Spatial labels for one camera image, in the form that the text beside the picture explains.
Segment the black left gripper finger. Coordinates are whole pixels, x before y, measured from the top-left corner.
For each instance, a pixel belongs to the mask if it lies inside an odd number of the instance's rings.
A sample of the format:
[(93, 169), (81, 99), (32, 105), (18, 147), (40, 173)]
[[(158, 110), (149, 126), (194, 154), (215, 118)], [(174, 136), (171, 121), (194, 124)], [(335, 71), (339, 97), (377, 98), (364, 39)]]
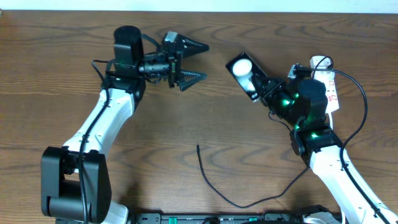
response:
[(181, 70), (178, 75), (177, 85), (180, 88), (180, 91), (185, 91), (192, 85), (205, 80), (207, 78), (207, 74), (201, 72), (194, 72), (189, 70)]
[(209, 45), (197, 42), (186, 36), (182, 36), (182, 57), (188, 58), (196, 54), (207, 52), (210, 50)]

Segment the black Samsung Galaxy smartphone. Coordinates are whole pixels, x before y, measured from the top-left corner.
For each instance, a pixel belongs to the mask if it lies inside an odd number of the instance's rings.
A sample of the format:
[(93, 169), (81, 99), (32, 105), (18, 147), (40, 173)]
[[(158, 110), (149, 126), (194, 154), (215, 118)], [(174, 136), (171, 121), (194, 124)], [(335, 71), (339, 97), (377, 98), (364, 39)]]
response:
[(269, 77), (248, 53), (241, 52), (225, 67), (250, 100), (257, 101), (264, 96), (263, 88), (267, 85)]

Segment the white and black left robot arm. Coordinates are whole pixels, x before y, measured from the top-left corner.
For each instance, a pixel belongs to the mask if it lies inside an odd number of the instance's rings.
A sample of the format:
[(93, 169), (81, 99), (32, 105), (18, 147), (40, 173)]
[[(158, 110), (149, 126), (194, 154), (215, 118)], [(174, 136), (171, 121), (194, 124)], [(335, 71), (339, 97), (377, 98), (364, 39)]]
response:
[(41, 210), (57, 223), (129, 223), (130, 211), (112, 200), (106, 163), (124, 123), (133, 116), (146, 85), (165, 80), (185, 91), (206, 75), (182, 68), (182, 60), (209, 50), (207, 44), (168, 32), (145, 53), (148, 36), (134, 26), (114, 31), (114, 58), (99, 72), (101, 91), (81, 128), (41, 157)]

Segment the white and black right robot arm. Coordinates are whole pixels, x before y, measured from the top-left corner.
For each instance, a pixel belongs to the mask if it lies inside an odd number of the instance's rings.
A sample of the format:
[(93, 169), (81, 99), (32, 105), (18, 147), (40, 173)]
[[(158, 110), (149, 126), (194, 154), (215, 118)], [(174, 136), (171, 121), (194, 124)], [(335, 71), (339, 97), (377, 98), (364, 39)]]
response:
[(293, 126), (292, 148), (326, 185), (350, 223), (397, 223), (351, 163), (343, 142), (326, 123), (328, 99), (324, 82), (254, 75), (262, 102)]

